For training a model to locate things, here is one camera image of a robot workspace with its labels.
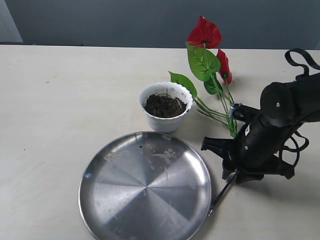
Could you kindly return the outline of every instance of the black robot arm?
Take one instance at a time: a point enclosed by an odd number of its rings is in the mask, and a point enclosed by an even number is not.
[[[309,141],[297,132],[304,123],[320,122],[320,73],[309,75],[309,68],[292,60],[290,53],[301,54],[307,63],[320,70],[312,57],[302,49],[291,49],[285,57],[293,66],[303,67],[304,73],[293,82],[273,82],[261,93],[260,110],[235,104],[233,118],[245,122],[234,139],[205,137],[201,150],[211,150],[223,158],[222,178],[237,171],[237,183],[261,180],[265,174],[282,175],[287,179],[295,175],[295,167]],[[299,146],[293,135],[304,138]],[[285,146],[291,139],[295,148]],[[283,151],[296,153],[294,164],[282,159]]]

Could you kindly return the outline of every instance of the dark soil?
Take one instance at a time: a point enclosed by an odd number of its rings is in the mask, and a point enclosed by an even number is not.
[[[158,118],[173,118],[179,116],[186,110],[187,104],[179,98],[151,95],[146,100],[144,109],[151,115]]]

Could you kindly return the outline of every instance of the white pot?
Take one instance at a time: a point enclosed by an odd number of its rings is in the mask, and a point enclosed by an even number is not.
[[[144,108],[146,106],[147,99],[152,94],[168,94],[168,97],[179,98],[186,104],[186,109],[182,114],[175,117],[162,118],[153,116]],[[162,81],[146,86],[139,94],[139,104],[146,115],[148,124],[154,131],[171,133],[180,127],[186,113],[191,109],[193,98],[190,92],[184,86],[170,81]]]

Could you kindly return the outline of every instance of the red flower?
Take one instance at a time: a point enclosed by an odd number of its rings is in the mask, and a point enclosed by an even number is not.
[[[221,67],[219,74],[223,79],[225,84],[230,84],[232,82],[232,73],[229,69],[229,59],[226,54],[219,48],[216,57],[219,59]]]
[[[204,16],[200,16],[198,23],[190,32],[186,42],[198,47],[203,47],[205,44],[207,49],[213,49],[221,42],[221,34],[213,22],[205,20]]]

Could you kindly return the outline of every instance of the stainless steel plate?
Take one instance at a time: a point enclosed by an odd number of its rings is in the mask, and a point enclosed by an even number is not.
[[[106,145],[79,188],[85,225],[98,240],[188,240],[208,215],[211,180],[186,143],[137,132]]]

